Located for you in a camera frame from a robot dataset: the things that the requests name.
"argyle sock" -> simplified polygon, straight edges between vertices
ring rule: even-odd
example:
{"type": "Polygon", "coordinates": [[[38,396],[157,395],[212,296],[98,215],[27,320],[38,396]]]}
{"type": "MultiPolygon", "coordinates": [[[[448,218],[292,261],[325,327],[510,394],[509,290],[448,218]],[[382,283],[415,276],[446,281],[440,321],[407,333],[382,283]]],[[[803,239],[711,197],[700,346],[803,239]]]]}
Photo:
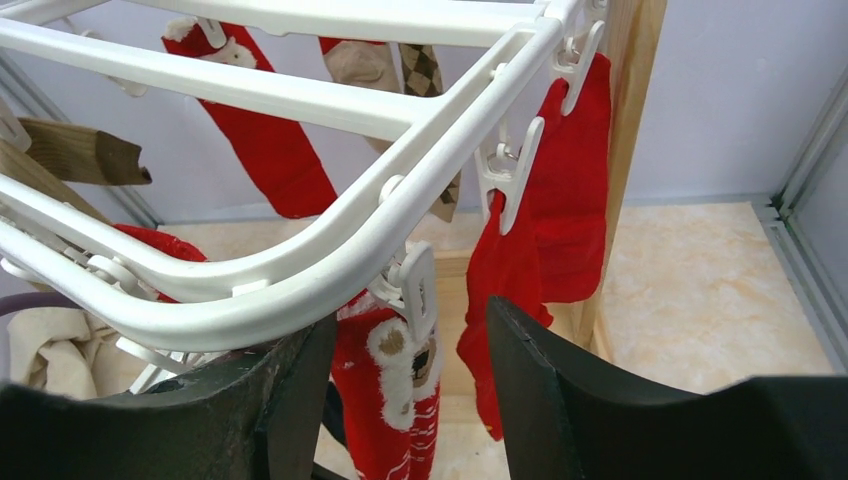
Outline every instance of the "argyle sock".
{"type": "MultiPolygon", "coordinates": [[[[403,93],[417,97],[437,97],[445,93],[442,84],[442,70],[436,59],[432,45],[398,44],[401,73],[403,74],[403,93]]],[[[459,183],[461,172],[457,173],[442,192],[430,213],[446,222],[453,220],[456,205],[459,202],[459,183]]]]}
{"type": "Polygon", "coordinates": [[[601,281],[606,247],[610,62],[595,55],[574,110],[563,117],[565,80],[548,90],[545,130],[524,193],[536,233],[542,301],[589,298],[601,281]]]}
{"type": "Polygon", "coordinates": [[[468,263],[468,312],[466,328],[456,350],[474,377],[477,413],[495,440],[503,438],[489,340],[486,304],[492,296],[509,299],[540,324],[549,327],[553,317],[542,305],[539,256],[533,234],[528,199],[522,200],[512,229],[500,234],[500,217],[506,197],[494,192],[491,216],[468,263]]]}
{"type": "MultiPolygon", "coordinates": [[[[191,17],[172,21],[162,43],[172,54],[274,71],[247,29],[226,23],[221,27],[227,43],[220,49],[209,45],[197,19],[191,17]]],[[[298,122],[199,101],[278,214],[286,218],[318,215],[335,201],[336,192],[298,122]]]]}

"drying rack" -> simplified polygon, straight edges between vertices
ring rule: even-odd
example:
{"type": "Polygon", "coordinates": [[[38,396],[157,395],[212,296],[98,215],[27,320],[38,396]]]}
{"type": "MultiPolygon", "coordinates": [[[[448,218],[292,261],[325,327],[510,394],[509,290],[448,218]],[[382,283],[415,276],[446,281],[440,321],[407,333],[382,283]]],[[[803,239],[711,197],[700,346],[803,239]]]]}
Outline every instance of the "drying rack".
{"type": "MultiPolygon", "coordinates": [[[[418,323],[414,330],[426,330],[435,318],[432,250],[417,245],[407,252],[408,235],[475,152],[481,189],[496,188],[507,196],[508,229],[543,122],[531,122],[520,152],[520,145],[506,138],[505,128],[497,140],[488,140],[540,69],[568,80],[563,112],[573,108],[598,46],[606,7],[606,0],[133,0],[272,35],[487,48],[444,95],[417,98],[204,62],[39,26],[103,3],[8,4],[0,8],[0,47],[394,141],[306,230],[265,251],[221,262],[174,259],[0,175],[4,269],[50,284],[132,342],[180,352],[230,350],[279,338],[331,313],[366,287],[409,314],[410,322],[418,323]],[[492,171],[487,164],[492,155],[518,158],[515,172],[492,171]],[[139,281],[183,303],[157,303],[138,288],[139,281]]],[[[8,127],[11,119],[3,120],[8,127]]],[[[11,130],[6,136],[14,135],[11,130]]]]}

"christmas stocking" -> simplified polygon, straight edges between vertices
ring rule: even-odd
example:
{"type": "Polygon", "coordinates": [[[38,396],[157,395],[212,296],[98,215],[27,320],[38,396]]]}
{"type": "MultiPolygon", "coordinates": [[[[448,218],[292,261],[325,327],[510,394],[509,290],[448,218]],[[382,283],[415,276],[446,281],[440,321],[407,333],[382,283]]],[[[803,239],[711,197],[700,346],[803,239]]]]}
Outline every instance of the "christmas stocking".
{"type": "Polygon", "coordinates": [[[595,55],[577,105],[563,117],[565,80],[539,111],[545,130],[524,198],[541,259],[542,301],[585,300],[598,288],[606,247],[610,62],[595,55]]]}
{"type": "MultiPolygon", "coordinates": [[[[222,23],[227,43],[213,48],[196,18],[172,21],[162,37],[169,53],[273,72],[247,29],[222,23]]],[[[318,215],[336,192],[300,124],[214,102],[200,104],[230,141],[250,179],[286,218],[318,215]]]]}
{"type": "Polygon", "coordinates": [[[530,218],[530,205],[524,195],[515,224],[506,235],[500,234],[500,217],[506,197],[494,192],[491,216],[480,241],[471,254],[466,282],[468,313],[466,328],[456,350],[474,377],[477,413],[495,440],[503,438],[489,338],[486,333],[486,304],[492,296],[509,299],[539,323],[549,327],[553,317],[542,305],[539,282],[539,256],[530,218]]]}
{"type": "Polygon", "coordinates": [[[435,453],[439,377],[434,332],[413,344],[394,310],[369,293],[338,312],[333,381],[344,403],[347,446],[362,480],[426,480],[435,453]]]}
{"type": "MultiPolygon", "coordinates": [[[[151,230],[149,228],[134,227],[132,225],[114,225],[121,232],[143,242],[162,253],[170,255],[180,260],[189,262],[205,262],[206,255],[197,249],[194,245],[184,242],[179,238],[169,235],[165,232],[151,230]]],[[[159,301],[166,303],[177,303],[174,299],[166,296],[163,293],[159,294],[159,301]]]]}

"wooden post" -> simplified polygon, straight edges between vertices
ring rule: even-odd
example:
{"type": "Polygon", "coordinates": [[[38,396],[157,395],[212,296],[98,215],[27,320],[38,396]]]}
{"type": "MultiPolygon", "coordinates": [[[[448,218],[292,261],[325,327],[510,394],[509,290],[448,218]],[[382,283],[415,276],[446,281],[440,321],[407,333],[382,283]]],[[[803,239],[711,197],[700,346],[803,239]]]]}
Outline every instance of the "wooden post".
{"type": "MultiPolygon", "coordinates": [[[[608,18],[606,53],[612,62],[612,128],[609,153],[607,246],[604,273],[609,263],[616,226],[624,201],[633,150],[645,106],[645,96],[660,38],[666,0],[612,0],[608,18]]],[[[573,326],[574,341],[597,353],[595,324],[603,315],[601,285],[583,302],[573,326]]]]}

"beige cloth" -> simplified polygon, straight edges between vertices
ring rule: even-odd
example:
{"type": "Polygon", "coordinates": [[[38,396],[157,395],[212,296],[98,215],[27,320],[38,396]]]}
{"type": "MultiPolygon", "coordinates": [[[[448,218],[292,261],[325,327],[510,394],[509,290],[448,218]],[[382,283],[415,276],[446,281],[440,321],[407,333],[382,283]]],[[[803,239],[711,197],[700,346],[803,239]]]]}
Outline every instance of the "beige cloth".
{"type": "Polygon", "coordinates": [[[78,400],[114,395],[147,366],[115,346],[115,330],[82,310],[26,310],[7,329],[11,380],[49,393],[78,400]]]}

